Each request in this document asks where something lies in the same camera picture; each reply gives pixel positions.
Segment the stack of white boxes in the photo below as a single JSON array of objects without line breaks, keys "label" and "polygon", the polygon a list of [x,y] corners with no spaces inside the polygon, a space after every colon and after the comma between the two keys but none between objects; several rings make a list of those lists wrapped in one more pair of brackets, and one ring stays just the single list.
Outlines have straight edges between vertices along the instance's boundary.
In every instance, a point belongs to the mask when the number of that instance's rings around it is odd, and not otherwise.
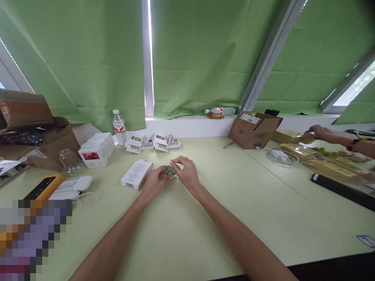
[{"label": "stack of white boxes", "polygon": [[114,151],[111,133],[96,133],[78,151],[87,168],[104,168]]}]

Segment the bottle label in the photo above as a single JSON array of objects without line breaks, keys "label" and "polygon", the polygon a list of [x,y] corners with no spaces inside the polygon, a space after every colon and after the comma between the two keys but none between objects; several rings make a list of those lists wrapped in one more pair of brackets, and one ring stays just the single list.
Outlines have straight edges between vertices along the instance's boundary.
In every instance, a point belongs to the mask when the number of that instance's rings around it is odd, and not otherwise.
[{"label": "bottle label", "polygon": [[113,124],[113,128],[115,132],[123,132],[125,131],[124,124]]}]

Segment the human hand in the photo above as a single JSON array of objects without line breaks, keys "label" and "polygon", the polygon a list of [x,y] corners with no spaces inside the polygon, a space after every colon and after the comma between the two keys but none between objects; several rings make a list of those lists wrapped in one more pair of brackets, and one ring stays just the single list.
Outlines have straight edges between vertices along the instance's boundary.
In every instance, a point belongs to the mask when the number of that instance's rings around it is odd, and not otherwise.
[{"label": "human hand", "polygon": [[167,166],[163,165],[159,168],[151,171],[148,174],[146,183],[142,189],[141,197],[144,198],[147,202],[152,201],[156,196],[158,196],[164,189],[165,184],[169,181],[172,175],[168,175],[163,179],[159,179],[159,175],[164,173],[164,170]]},{"label": "human hand", "polygon": [[[184,168],[181,170],[176,163],[183,165]],[[179,156],[176,159],[171,160],[171,166],[175,170],[182,184],[194,197],[197,197],[204,187],[199,181],[194,162],[187,157]]]},{"label": "human hand", "polygon": [[324,128],[320,125],[311,126],[306,133],[314,132],[316,139],[326,141],[332,144],[341,144],[343,146],[349,146],[353,140],[350,137],[340,135],[339,132]]}]

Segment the light green table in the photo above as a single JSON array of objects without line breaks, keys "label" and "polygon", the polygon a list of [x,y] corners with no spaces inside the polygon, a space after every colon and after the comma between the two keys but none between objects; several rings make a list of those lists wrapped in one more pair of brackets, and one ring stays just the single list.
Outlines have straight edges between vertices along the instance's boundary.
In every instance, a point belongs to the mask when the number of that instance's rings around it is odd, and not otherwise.
[{"label": "light green table", "polygon": [[[179,155],[195,162],[202,184],[286,265],[371,252],[355,235],[375,236],[375,213],[310,183],[304,168],[279,170],[262,151],[222,149],[228,142],[182,139],[180,149],[140,155],[116,148],[106,168],[84,173],[94,178],[88,191],[98,199],[89,206],[73,204],[71,224],[37,279],[67,280],[121,217],[139,194],[120,185],[137,159],[157,167]],[[48,174],[30,168],[0,187],[0,198],[23,198]],[[212,280],[242,273],[209,216],[176,179],[145,211],[117,280]]]}]

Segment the plastic water bottle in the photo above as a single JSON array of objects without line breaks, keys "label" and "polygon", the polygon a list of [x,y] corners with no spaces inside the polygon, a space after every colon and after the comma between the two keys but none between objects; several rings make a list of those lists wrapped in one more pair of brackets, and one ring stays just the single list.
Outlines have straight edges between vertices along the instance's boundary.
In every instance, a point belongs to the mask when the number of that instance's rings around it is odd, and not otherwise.
[{"label": "plastic water bottle", "polygon": [[234,107],[213,107],[211,110],[206,109],[204,113],[212,112],[215,115],[233,115],[236,114],[236,109]]},{"label": "plastic water bottle", "polygon": [[125,129],[125,121],[124,119],[120,117],[118,109],[114,109],[112,110],[112,112],[114,114],[113,128],[116,133],[118,143],[120,145],[125,145],[126,137],[127,137],[127,133]]}]

